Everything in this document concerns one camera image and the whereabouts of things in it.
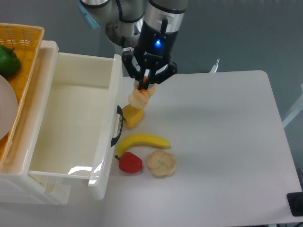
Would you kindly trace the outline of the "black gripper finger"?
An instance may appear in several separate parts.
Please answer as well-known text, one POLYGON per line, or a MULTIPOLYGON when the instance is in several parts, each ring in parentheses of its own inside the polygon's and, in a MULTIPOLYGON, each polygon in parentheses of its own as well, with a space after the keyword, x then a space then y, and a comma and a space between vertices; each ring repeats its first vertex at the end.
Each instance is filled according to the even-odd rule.
POLYGON ((153 87, 155 84, 154 78, 155 78, 156 71, 151 70, 151 69, 146 69, 146 72, 147 72, 146 89, 148 89, 149 87, 153 87))
POLYGON ((149 85, 148 76, 149 76, 149 69, 140 69, 138 90, 148 89, 148 85, 149 85))

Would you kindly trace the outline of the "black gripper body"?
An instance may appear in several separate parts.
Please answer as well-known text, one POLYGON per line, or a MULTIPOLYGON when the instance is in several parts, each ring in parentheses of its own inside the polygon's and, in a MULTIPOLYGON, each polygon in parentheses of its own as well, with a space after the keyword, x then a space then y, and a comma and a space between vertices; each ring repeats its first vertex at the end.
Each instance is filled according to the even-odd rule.
POLYGON ((140 69, 151 69, 156 71, 154 82, 160 84, 177 73, 178 66, 171 60, 170 52, 178 33, 169 32, 168 25, 168 20, 160 22, 160 29, 143 23, 137 46, 122 55, 131 78, 139 81, 140 69))

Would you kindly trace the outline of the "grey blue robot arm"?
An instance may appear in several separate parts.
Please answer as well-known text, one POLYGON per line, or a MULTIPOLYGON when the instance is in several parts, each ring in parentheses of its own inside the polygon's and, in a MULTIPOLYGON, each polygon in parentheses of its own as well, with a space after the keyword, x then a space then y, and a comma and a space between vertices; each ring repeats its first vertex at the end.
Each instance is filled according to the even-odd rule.
POLYGON ((187 0, 79 0, 77 4, 91 28, 105 25, 108 39, 121 49, 125 69, 139 90, 177 73, 171 51, 187 0))

